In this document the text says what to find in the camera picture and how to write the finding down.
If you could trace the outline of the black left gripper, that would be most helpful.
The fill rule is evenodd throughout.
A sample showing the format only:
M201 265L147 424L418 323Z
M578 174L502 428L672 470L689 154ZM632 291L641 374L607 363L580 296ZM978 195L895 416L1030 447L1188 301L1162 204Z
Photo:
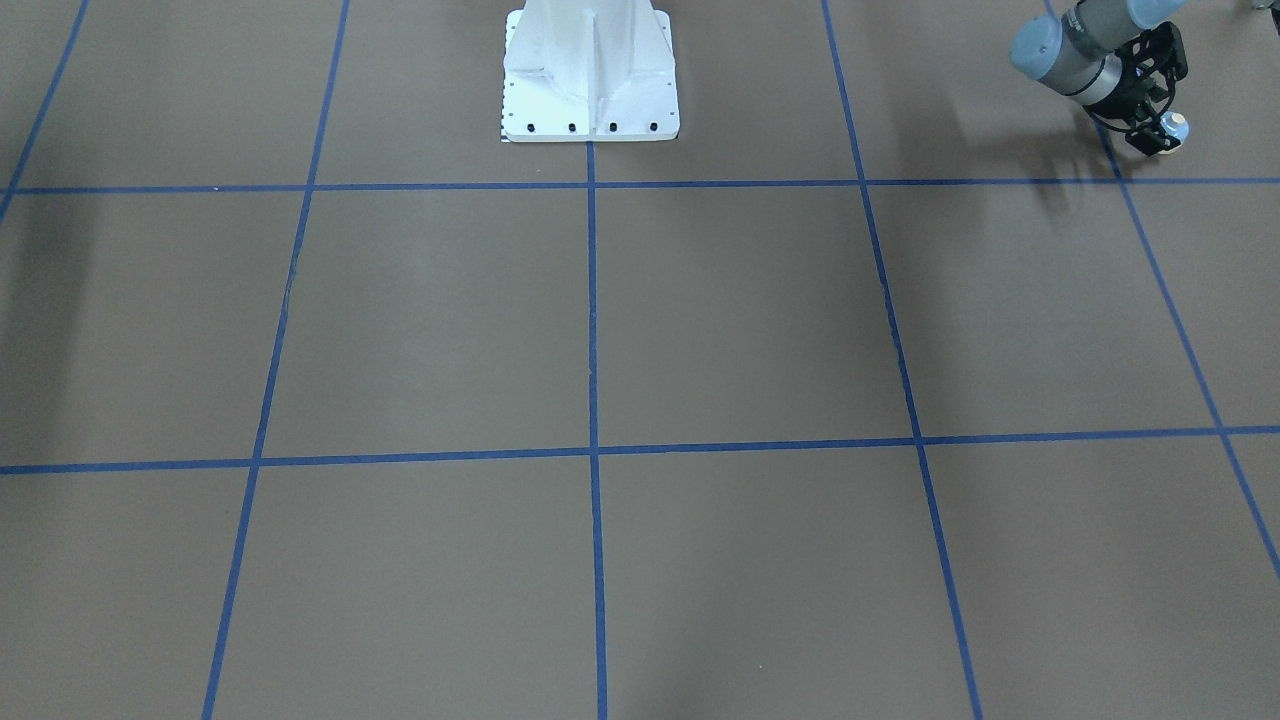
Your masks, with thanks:
M1103 120L1147 120L1126 131L1126 142L1151 158L1171 150L1160 117L1172 106L1178 83L1189 72L1181 31L1172 22L1147 29L1108 56L1120 61L1115 88L1096 104Z

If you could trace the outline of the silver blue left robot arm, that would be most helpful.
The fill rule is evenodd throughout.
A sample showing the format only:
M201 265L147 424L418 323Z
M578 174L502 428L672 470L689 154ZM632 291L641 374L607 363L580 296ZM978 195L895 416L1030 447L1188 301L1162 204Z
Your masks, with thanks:
M1189 73L1172 15L1183 1L1078 1L1028 20L1010 47L1027 78L1073 100L1146 156L1171 154L1190 135L1172 108Z

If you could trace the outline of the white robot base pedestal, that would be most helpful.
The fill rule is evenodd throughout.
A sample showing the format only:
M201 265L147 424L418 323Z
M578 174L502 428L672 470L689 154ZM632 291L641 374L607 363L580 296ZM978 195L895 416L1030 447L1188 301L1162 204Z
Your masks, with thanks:
M650 1L526 1L504 29L502 141L678 137L672 19Z

